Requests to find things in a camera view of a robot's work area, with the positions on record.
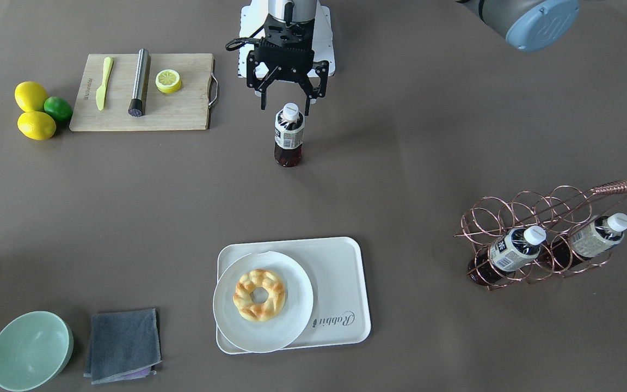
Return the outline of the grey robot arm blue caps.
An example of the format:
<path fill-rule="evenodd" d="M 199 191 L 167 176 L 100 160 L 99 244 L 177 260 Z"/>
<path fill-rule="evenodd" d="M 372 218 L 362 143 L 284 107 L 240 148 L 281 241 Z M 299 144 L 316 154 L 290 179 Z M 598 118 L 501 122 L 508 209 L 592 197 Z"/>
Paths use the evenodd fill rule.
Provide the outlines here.
<path fill-rule="evenodd" d="M 522 52 L 542 50 L 570 29 L 578 1 L 465 1 L 463 5 Z M 266 109 L 273 82 L 297 84 L 304 92 L 304 114 L 325 97 L 336 70 L 329 8 L 319 1 L 253 1 L 241 11 L 237 74 Z"/>

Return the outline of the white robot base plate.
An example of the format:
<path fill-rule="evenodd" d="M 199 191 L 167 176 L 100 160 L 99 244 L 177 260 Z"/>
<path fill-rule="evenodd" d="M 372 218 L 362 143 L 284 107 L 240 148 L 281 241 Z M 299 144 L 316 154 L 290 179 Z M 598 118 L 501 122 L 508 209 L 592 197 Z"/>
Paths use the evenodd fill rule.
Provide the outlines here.
<path fill-rule="evenodd" d="M 330 10 L 320 2 L 316 3 L 315 29 L 313 33 L 312 50 L 315 52 L 314 60 L 327 60 L 329 62 L 329 74 L 335 72 L 333 30 L 330 25 Z M 263 25 L 268 15 L 268 1 L 251 1 L 249 5 L 241 8 L 241 29 L 239 37 L 249 37 Z M 247 55 L 254 49 L 254 45 L 246 44 L 239 48 L 237 62 L 237 75 L 241 78 L 247 76 Z"/>

